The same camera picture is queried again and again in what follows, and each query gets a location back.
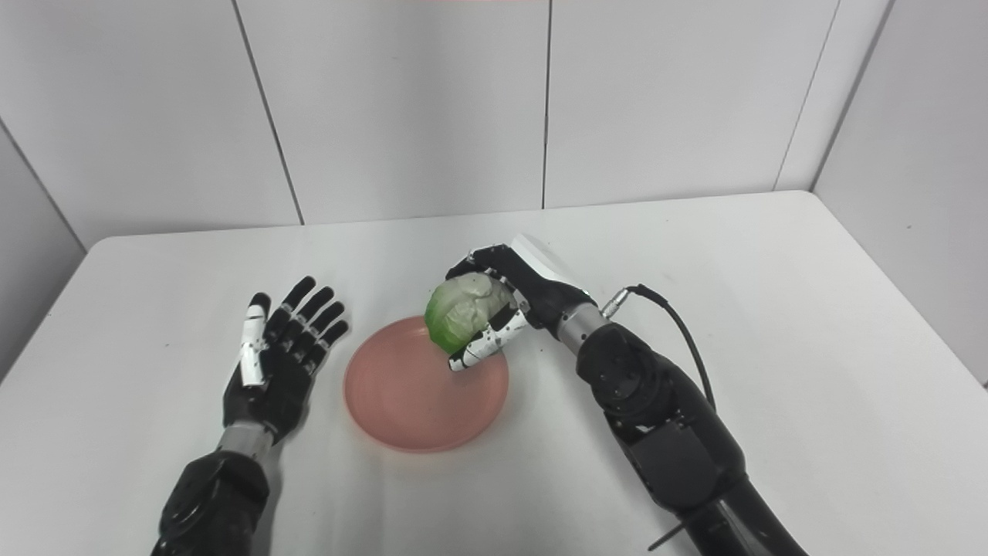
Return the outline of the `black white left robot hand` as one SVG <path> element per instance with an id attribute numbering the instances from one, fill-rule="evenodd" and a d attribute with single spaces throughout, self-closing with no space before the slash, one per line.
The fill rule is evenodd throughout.
<path id="1" fill-rule="evenodd" d="M 281 303 L 258 292 L 242 325 L 236 366 L 223 394 L 222 425 L 260 425 L 279 442 L 306 415 L 310 393 L 332 345 L 349 331 L 331 287 L 300 279 Z"/>

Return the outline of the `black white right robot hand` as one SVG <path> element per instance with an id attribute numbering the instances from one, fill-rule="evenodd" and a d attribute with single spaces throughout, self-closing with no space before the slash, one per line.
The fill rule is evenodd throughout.
<path id="1" fill-rule="evenodd" d="M 449 269 L 447 278 L 469 273 L 498 280 L 514 302 L 448 356 L 451 371 L 476 366 L 528 328 L 550 332 L 578 354 L 590 334 L 608 322 L 590 294 L 572 281 L 568 267 L 536 237 L 517 235 L 508 244 L 474 249 Z"/>

